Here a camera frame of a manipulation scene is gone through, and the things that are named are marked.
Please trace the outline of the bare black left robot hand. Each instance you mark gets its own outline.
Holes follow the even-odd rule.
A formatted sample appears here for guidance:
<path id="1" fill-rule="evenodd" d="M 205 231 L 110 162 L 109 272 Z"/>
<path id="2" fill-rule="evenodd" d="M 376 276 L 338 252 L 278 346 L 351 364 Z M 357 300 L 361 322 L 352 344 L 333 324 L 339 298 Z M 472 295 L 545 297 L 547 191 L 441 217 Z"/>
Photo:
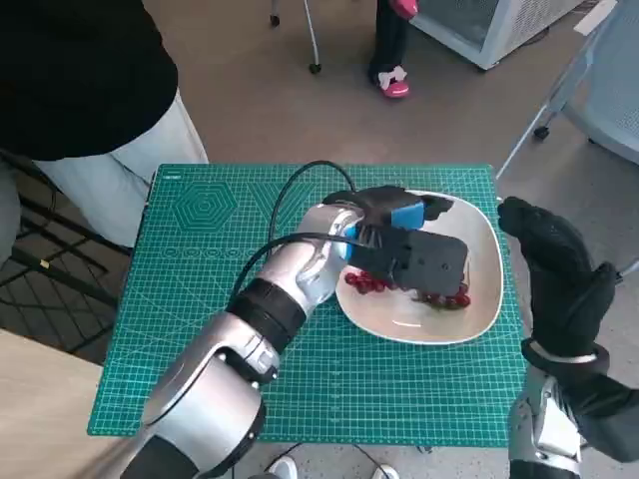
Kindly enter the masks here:
<path id="1" fill-rule="evenodd" d="M 418 195 L 397 186 L 332 193 L 325 205 L 350 206 L 361 212 L 361 219 L 346 229 L 348 238 L 358 238 L 366 227 L 393 227 L 420 230 L 425 222 L 436 221 L 447 213 L 454 200 L 436 195 Z"/>

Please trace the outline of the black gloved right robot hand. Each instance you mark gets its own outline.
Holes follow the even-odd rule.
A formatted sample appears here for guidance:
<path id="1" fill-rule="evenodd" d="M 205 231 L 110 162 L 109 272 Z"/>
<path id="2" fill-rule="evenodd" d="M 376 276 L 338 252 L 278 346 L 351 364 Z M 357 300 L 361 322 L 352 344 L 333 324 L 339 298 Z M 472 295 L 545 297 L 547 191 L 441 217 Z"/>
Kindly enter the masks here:
<path id="1" fill-rule="evenodd" d="M 594 266 L 581 233 L 561 216 L 517 197 L 497 211 L 500 228 L 518 240 L 528 266 L 533 340 L 558 357 L 592 354 L 615 296 L 615 267 L 608 261 Z"/>

